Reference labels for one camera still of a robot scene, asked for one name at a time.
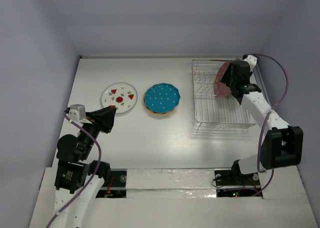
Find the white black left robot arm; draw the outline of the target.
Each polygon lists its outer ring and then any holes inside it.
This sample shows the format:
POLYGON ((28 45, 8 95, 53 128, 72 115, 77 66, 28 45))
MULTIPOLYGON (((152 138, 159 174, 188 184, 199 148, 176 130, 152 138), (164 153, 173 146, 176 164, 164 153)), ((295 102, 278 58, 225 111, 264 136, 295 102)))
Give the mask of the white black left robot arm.
POLYGON ((57 142, 57 169, 54 181, 54 214, 48 228, 82 228, 100 188, 110 182, 111 167, 102 161, 100 133, 111 132, 115 106, 87 112, 82 104, 73 104, 64 118, 79 129, 57 142))

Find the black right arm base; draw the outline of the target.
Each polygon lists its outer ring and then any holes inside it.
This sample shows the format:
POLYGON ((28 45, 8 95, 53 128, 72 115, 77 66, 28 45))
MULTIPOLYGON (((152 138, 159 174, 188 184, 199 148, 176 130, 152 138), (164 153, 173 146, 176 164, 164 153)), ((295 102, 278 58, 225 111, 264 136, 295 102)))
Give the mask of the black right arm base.
POLYGON ((259 187, 261 184, 257 173, 235 175, 231 169, 216 169, 214 171, 213 185, 217 188, 223 188, 243 187, 245 185, 259 187))

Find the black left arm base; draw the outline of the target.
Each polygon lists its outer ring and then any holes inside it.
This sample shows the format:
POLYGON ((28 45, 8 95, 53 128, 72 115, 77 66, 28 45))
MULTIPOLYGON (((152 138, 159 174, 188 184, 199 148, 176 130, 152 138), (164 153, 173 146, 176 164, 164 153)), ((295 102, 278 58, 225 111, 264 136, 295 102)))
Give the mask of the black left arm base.
POLYGON ((96 198, 126 198, 127 170, 113 169, 110 178, 98 191, 96 198))

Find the blue dotted plate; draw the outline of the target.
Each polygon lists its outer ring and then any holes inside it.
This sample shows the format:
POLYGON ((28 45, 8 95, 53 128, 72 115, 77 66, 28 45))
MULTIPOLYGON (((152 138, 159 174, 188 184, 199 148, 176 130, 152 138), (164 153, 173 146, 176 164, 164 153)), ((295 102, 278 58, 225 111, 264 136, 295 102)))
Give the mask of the blue dotted plate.
POLYGON ((172 112, 179 105, 180 99, 178 88, 170 83, 154 84, 143 97, 145 107, 156 114, 172 112))

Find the maroon dotted plate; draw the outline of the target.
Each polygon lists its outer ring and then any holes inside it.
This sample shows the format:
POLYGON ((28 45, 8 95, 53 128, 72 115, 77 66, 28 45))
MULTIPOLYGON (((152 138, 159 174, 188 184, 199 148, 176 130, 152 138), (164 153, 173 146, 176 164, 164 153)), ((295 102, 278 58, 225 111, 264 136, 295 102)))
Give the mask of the maroon dotted plate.
POLYGON ((214 81, 214 92, 218 97, 227 97, 231 95, 231 89, 221 82, 221 79, 227 71, 230 61, 225 62, 219 69, 214 81))

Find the white watermelon pattern plate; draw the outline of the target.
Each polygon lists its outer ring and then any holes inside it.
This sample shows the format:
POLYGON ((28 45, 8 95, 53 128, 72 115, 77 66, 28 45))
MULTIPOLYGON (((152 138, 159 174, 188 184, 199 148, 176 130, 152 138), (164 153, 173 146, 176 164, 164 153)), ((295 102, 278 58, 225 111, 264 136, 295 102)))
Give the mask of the white watermelon pattern plate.
POLYGON ((135 107, 138 101, 138 92, 131 84, 117 82, 109 85, 102 92, 100 101, 103 108, 115 108, 116 114, 121 115, 128 113, 135 107))

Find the yellow dotted plate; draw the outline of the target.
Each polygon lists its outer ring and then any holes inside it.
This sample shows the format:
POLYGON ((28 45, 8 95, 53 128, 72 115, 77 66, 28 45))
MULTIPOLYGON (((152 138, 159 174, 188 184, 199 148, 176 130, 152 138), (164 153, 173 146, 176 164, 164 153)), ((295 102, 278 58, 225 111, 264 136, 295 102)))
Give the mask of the yellow dotted plate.
POLYGON ((143 105, 144 105, 144 108, 145 108, 146 113, 147 113, 150 117, 152 117, 152 118, 154 118, 154 119, 158 119, 158 120, 170 118, 171 116, 173 116, 174 114, 177 113, 177 109, 176 109, 176 108, 173 109, 173 110, 171 110, 171 111, 169 111, 169 112, 158 113, 158 112, 153 112, 152 110, 150 110, 150 109, 146 106, 146 103, 145 103, 145 102, 143 102, 143 105))

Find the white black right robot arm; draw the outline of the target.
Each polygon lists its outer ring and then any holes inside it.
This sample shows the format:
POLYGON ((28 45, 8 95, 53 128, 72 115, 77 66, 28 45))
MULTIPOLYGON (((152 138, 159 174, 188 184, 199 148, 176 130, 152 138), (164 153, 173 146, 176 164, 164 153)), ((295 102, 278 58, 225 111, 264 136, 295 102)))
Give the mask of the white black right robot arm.
POLYGON ((304 132, 282 119, 258 85, 250 82, 256 64, 253 55, 231 61, 220 79, 260 127, 257 153, 232 165, 230 178, 235 184, 242 184, 249 174, 297 166, 302 159, 304 132))

